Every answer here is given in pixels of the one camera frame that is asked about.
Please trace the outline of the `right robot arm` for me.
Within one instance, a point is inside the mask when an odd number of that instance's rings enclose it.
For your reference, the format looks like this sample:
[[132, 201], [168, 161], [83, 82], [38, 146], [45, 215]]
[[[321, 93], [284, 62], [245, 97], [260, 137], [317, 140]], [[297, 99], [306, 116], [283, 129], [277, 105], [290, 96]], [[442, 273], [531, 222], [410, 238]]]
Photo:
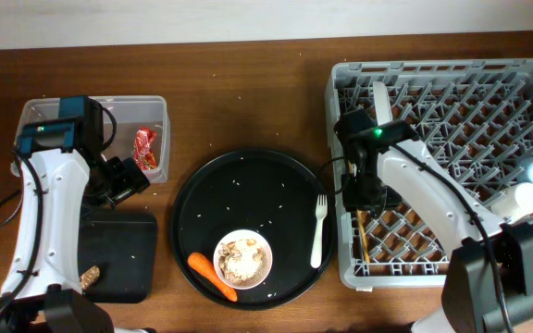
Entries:
[[449, 258], [441, 306], [410, 332], [511, 332], [533, 319], [533, 226], [495, 214], [468, 194], [403, 120], [353, 111], [333, 127], [348, 170], [348, 211], [378, 217], [396, 192]]

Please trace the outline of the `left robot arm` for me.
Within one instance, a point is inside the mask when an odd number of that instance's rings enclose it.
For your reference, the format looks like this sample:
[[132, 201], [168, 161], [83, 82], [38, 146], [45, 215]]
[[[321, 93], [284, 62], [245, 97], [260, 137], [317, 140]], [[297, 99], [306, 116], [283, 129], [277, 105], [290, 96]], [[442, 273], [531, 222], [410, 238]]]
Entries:
[[82, 293], [81, 209], [116, 206], [149, 187], [132, 158], [105, 160], [109, 111], [82, 95], [63, 97], [58, 116], [25, 124], [14, 155], [22, 180], [19, 233], [0, 291], [0, 332], [28, 332], [42, 315], [51, 332], [115, 332], [109, 314]]

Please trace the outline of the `white bowl with oatmeal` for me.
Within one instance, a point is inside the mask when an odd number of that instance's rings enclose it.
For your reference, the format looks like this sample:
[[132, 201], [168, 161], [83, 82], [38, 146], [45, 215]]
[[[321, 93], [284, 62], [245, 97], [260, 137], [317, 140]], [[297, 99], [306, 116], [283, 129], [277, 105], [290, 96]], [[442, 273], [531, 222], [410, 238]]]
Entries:
[[273, 265], [267, 240], [256, 231], [234, 230], [218, 243], [213, 255], [217, 276], [235, 290], [249, 290], [263, 283]]

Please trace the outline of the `cream white cup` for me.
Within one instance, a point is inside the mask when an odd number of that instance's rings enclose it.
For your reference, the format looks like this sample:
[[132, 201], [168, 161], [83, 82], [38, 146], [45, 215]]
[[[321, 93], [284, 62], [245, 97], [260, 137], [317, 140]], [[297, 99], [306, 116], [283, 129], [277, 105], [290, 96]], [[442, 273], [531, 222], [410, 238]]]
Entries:
[[519, 183], [505, 189], [502, 197], [490, 206], [490, 211], [510, 223], [533, 214], [533, 183]]

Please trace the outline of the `white plastic fork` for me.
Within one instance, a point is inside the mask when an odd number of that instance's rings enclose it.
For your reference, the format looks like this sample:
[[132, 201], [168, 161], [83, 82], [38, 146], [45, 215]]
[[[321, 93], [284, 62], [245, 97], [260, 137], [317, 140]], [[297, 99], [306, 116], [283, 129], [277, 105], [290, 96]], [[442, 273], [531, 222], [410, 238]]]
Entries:
[[323, 238], [323, 224], [328, 215], [328, 197], [326, 194], [319, 194], [316, 199], [315, 217], [316, 229], [313, 239], [310, 265], [313, 268], [319, 268], [322, 262], [322, 238]]

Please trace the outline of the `red snack wrapper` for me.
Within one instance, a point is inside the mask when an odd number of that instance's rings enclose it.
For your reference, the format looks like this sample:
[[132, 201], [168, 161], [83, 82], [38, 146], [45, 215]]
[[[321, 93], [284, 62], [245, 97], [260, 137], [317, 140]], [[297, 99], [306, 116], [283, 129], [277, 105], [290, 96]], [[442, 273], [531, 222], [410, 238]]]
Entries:
[[133, 160], [141, 170], [153, 170], [157, 168], [152, 144], [156, 138], [156, 132], [146, 127], [137, 130], [133, 142]]

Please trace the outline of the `brown cookie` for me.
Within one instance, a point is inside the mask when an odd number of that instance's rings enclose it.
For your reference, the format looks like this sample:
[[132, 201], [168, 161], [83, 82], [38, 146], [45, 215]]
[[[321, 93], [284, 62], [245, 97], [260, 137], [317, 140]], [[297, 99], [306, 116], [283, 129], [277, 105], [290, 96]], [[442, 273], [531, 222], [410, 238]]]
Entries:
[[100, 268], [96, 265], [90, 267], [80, 276], [80, 284], [82, 290], [87, 290], [94, 283], [97, 282], [101, 275]]

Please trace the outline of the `grey-white plate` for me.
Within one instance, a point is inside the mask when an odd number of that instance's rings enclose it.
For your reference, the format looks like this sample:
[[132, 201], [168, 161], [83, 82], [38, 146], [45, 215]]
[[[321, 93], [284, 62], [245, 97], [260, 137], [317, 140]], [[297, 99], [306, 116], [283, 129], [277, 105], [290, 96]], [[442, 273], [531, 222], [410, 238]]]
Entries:
[[388, 89], [383, 82], [372, 83], [376, 120], [379, 126], [393, 121]]

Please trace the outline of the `wooden chopstick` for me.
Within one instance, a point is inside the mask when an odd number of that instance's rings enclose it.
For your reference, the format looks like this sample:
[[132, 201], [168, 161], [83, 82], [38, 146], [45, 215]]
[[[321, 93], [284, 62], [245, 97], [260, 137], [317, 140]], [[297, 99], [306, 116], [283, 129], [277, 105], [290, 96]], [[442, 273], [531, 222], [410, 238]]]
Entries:
[[352, 189], [352, 206], [356, 210], [356, 218], [359, 228], [359, 236], [361, 242], [361, 251], [363, 259], [366, 264], [370, 264], [370, 256], [368, 251], [368, 242], [366, 235], [366, 223], [368, 222], [368, 212], [363, 209], [362, 197], [357, 191], [357, 185], [353, 185]]

